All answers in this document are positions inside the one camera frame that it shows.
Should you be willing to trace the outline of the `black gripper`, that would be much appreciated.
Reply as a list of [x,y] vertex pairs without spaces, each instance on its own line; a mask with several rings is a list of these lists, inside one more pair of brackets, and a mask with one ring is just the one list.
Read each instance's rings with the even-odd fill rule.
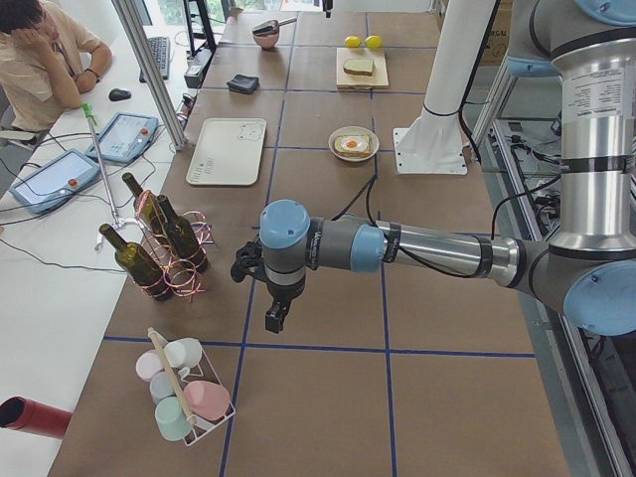
[[302,294],[305,281],[299,280],[290,285],[268,281],[266,285],[272,297],[272,305],[264,315],[265,330],[271,333],[280,333],[284,329],[284,321],[291,307],[291,302]]

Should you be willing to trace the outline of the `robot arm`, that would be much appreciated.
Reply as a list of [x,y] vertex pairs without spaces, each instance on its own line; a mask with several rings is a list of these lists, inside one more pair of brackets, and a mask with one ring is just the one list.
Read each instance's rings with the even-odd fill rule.
[[510,48],[516,74],[548,64],[561,77],[558,231],[546,241],[470,237],[354,216],[311,218],[297,202],[273,202],[259,231],[258,270],[272,296],[267,330],[282,330],[307,269],[373,272],[385,262],[492,279],[598,335],[634,330],[635,5],[518,1]]

